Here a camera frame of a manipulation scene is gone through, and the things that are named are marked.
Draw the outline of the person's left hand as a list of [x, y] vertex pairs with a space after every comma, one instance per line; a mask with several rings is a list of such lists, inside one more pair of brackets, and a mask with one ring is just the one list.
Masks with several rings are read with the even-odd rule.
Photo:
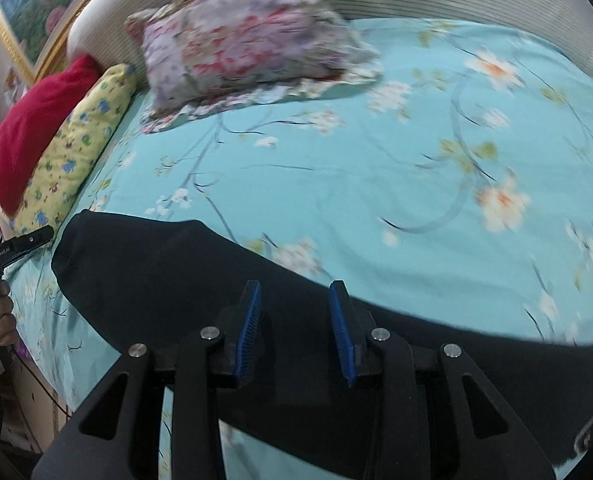
[[15, 346], [20, 339], [13, 307], [10, 286], [0, 280], [0, 347]]

